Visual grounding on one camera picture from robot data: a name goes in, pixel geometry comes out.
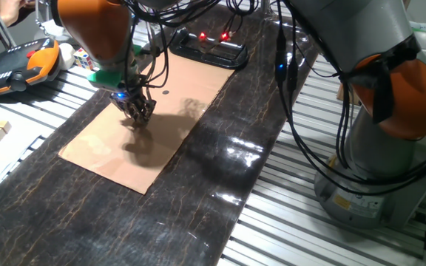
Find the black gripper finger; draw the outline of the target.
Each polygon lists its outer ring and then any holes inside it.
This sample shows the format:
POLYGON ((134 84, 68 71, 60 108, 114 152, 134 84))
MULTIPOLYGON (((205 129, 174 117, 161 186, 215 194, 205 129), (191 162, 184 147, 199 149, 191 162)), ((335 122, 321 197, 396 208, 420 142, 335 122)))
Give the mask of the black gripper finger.
POLYGON ((142 124, 147 124, 155 110, 156 100, 142 100, 139 107, 139 121, 142 124))
POLYGON ((124 113, 129 119, 133 120, 135 123, 139 123, 141 121, 141 113, 139 112, 136 105, 125 105, 124 113))

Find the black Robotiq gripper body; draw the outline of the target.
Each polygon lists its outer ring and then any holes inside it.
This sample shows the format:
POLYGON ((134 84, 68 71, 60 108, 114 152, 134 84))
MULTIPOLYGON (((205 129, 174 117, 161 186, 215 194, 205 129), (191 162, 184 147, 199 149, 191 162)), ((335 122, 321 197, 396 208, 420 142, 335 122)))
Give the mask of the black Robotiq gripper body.
POLYGON ((142 100, 148 100, 141 90, 135 92, 113 92, 109 99, 121 111, 124 111, 125 105, 136 105, 139 110, 142 100))

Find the person's bare hand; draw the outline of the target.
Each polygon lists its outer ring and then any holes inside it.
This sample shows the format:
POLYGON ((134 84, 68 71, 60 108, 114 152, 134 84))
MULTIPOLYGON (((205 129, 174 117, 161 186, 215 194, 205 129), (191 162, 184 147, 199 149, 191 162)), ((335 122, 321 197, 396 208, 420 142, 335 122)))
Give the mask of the person's bare hand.
POLYGON ((0 0, 0 17, 9 27, 18 20, 21 8, 33 8, 35 4, 35 0, 0 0))

